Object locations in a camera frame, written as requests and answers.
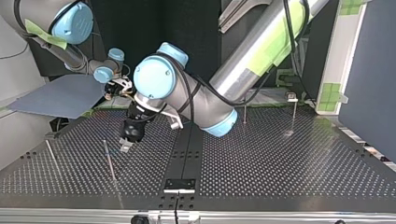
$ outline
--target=black metal plate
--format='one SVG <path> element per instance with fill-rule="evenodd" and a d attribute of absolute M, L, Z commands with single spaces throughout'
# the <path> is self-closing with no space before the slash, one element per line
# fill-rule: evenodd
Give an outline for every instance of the black metal plate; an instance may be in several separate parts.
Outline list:
<path fill-rule="evenodd" d="M 222 138 L 198 132 L 202 162 L 184 176 L 198 182 L 194 210 L 396 212 L 396 174 L 310 108 L 295 121 L 292 108 L 250 108 Z"/>
<path fill-rule="evenodd" d="M 122 153 L 118 142 L 124 118 L 124 110 L 98 111 L 51 141 L 57 161 L 45 146 L 30 160 L 15 161 L 0 173 L 0 206 L 170 208 L 163 180 L 179 131 L 159 116 L 146 126 L 144 140 Z M 117 182 L 111 177 L 104 139 Z"/>

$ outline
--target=green tape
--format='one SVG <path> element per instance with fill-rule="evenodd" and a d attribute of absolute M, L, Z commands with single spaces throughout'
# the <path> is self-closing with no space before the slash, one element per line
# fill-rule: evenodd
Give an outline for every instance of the green tape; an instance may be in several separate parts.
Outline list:
<path fill-rule="evenodd" d="M 299 1 L 289 5 L 291 24 L 294 35 L 299 34 L 304 21 L 304 7 Z M 261 77 L 274 64 L 279 65 L 290 53 L 290 38 L 286 15 L 274 28 L 274 31 L 263 40 L 258 47 L 247 68 Z"/>
<path fill-rule="evenodd" d="M 333 112 L 340 101 L 340 83 L 323 83 L 322 93 L 319 98 L 318 111 Z"/>
<path fill-rule="evenodd" d="M 27 33 L 32 35 L 38 35 L 47 43 L 58 46 L 61 49 L 67 48 L 67 42 L 65 40 L 60 37 L 47 34 L 43 29 L 41 29 L 38 25 L 34 24 L 32 21 L 25 19 L 25 26 Z"/>
<path fill-rule="evenodd" d="M 361 11 L 361 5 L 363 5 L 362 0 L 342 0 L 340 15 L 358 15 Z"/>

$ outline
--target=metal rod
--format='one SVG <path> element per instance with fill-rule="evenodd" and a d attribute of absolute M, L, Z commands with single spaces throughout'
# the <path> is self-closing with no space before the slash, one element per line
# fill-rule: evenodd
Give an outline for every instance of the metal rod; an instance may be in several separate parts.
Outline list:
<path fill-rule="evenodd" d="M 247 95 L 248 95 L 248 94 L 245 94 L 245 100 L 244 100 L 244 102 L 247 101 Z M 244 105 L 244 124 L 247 123 L 247 112 L 248 112 L 248 106 L 247 106 L 247 105 Z"/>
<path fill-rule="evenodd" d="M 55 157 L 55 155 L 53 154 L 53 151 L 52 151 L 52 147 L 50 146 L 50 141 L 46 140 L 46 144 L 47 144 L 47 148 L 49 149 L 50 156 L 52 157 L 53 160 L 56 160 L 56 157 Z"/>
<path fill-rule="evenodd" d="M 296 118 L 297 103 L 298 103 L 298 101 L 294 102 L 293 119 Z"/>
<path fill-rule="evenodd" d="M 105 147 L 105 153 L 106 153 L 106 156 L 107 156 L 108 166 L 110 167 L 111 176 L 113 177 L 114 181 L 117 181 L 116 175 L 114 174 L 113 162 L 111 161 L 111 157 L 110 157 L 110 153 L 108 151 L 108 146 L 107 146 L 107 141 L 106 140 L 103 140 L 103 145 Z"/>

